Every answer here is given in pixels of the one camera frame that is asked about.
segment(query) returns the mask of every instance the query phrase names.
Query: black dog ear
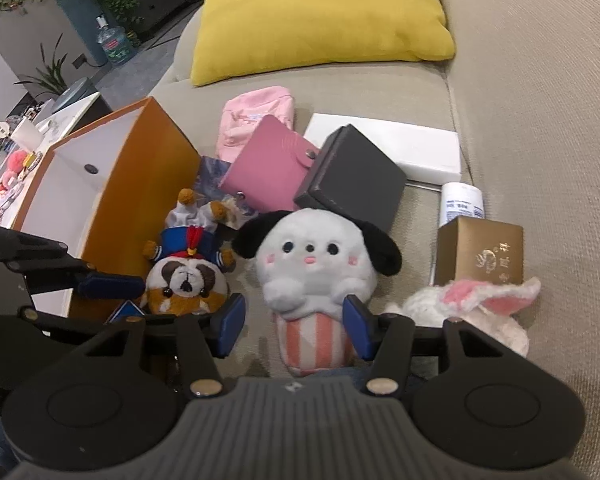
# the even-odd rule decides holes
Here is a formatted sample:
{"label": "black dog ear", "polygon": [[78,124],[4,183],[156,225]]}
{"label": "black dog ear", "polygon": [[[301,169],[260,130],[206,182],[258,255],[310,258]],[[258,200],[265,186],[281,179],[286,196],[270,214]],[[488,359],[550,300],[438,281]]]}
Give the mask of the black dog ear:
{"label": "black dog ear", "polygon": [[353,223],[362,231],[374,269],[385,276],[398,274],[402,268],[402,254],[391,237],[369,222],[353,220]]}
{"label": "black dog ear", "polygon": [[291,211],[262,213],[246,222],[232,242],[234,252],[243,258],[253,258],[269,232]]}

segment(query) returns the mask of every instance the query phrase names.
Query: metal screw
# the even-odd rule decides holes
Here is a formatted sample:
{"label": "metal screw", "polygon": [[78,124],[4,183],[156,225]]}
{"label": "metal screw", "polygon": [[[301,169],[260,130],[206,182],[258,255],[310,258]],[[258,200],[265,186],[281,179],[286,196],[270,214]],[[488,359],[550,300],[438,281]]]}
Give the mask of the metal screw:
{"label": "metal screw", "polygon": [[196,397],[213,397],[222,391],[222,384],[214,379],[198,379],[189,388]]}
{"label": "metal screw", "polygon": [[32,308],[26,308],[24,310],[24,317],[26,317],[29,321],[37,321],[38,313]]}
{"label": "metal screw", "polygon": [[398,383],[393,379],[378,377],[366,384],[366,389],[376,395],[391,395],[398,389]]}

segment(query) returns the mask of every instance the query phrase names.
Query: beige sofa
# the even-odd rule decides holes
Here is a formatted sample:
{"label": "beige sofa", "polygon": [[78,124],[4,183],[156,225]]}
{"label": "beige sofa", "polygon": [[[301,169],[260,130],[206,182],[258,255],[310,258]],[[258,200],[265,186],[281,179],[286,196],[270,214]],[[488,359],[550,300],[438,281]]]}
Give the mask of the beige sofa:
{"label": "beige sofa", "polygon": [[[152,95],[193,144],[211,155],[225,101],[269,85],[296,98],[296,129],[312,112],[457,130],[464,178],[486,197],[488,218],[525,228],[525,275],[542,281],[523,313],[529,358],[570,384],[588,414],[574,457],[600,479],[600,0],[442,0],[458,54],[448,64],[331,64],[189,81],[198,12]],[[400,275],[373,307],[401,301],[429,278],[439,196],[407,188],[393,236]],[[226,374],[286,373],[248,264],[232,278],[250,300]]]}

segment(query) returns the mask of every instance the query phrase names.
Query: orange box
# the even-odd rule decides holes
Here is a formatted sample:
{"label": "orange box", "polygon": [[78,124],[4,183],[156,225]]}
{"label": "orange box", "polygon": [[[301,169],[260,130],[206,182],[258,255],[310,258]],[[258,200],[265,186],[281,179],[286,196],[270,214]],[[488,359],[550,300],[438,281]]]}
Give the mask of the orange box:
{"label": "orange box", "polygon": [[[14,228],[63,241],[102,272],[145,278],[142,247],[158,239],[180,189],[193,186],[200,155],[149,97],[58,142],[40,165]],[[34,301],[39,310],[102,322],[120,303],[71,291]]]}

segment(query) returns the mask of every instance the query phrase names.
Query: striped popcorn bucket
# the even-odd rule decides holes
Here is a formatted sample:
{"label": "striped popcorn bucket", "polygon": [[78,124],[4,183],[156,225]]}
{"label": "striped popcorn bucket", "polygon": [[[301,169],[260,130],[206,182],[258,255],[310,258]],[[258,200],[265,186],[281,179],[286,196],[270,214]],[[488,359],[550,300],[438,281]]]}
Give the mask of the striped popcorn bucket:
{"label": "striped popcorn bucket", "polygon": [[342,323],[326,314],[286,321],[274,314],[280,356],[295,376],[305,376],[350,364],[353,345]]}

